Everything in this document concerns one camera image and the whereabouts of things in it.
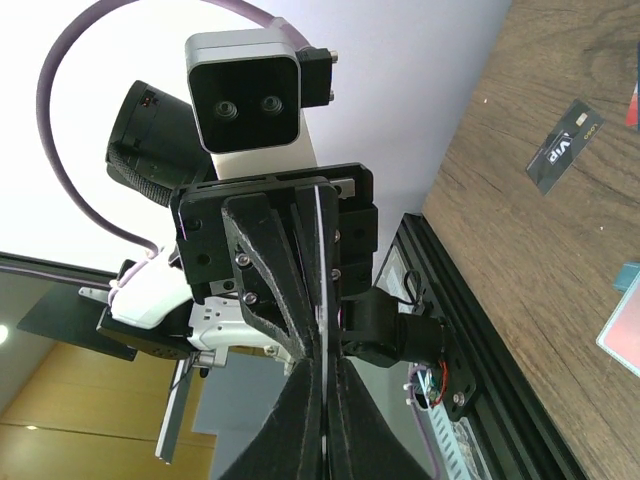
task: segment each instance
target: connector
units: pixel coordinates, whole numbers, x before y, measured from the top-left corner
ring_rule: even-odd
[[[326,48],[306,48],[296,52],[300,63],[301,107],[320,107],[333,100],[331,79],[336,52]]]

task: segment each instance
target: vip card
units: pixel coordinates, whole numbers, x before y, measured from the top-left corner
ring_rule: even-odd
[[[527,166],[529,177],[544,195],[593,140],[603,123],[604,119],[586,103],[574,100]]]

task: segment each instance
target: blue object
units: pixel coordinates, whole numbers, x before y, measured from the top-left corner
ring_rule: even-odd
[[[613,282],[613,288],[619,292],[625,293],[631,286],[636,277],[640,274],[640,263],[628,262],[624,264],[622,270]]]

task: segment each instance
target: white ceiling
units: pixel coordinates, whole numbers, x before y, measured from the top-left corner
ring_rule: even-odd
[[[108,271],[138,247],[111,237],[75,208],[42,154],[34,113],[41,63],[89,0],[12,2],[0,18],[5,66],[0,251]],[[254,0],[319,47],[338,50],[336,101],[307,112],[321,164],[362,162],[376,176],[381,253],[405,211],[417,212],[494,44],[509,0]],[[114,223],[170,239],[169,212],[116,185],[104,147],[131,83],[183,99],[184,42],[196,32],[250,28],[195,0],[143,0],[108,16],[72,49],[54,86],[54,134],[68,172]]]
[[[9,338],[0,345],[0,414],[54,345],[53,340],[15,328],[51,285],[0,273],[0,325],[9,327]]]

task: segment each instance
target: bolt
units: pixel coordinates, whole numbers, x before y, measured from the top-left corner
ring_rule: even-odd
[[[251,259],[246,253],[239,253],[236,255],[236,263],[239,267],[248,267],[251,265]]]
[[[453,403],[457,406],[462,407],[464,405],[464,393],[458,392],[453,395]]]
[[[247,305],[254,305],[258,302],[258,295],[253,292],[247,292],[242,296],[242,301]]]

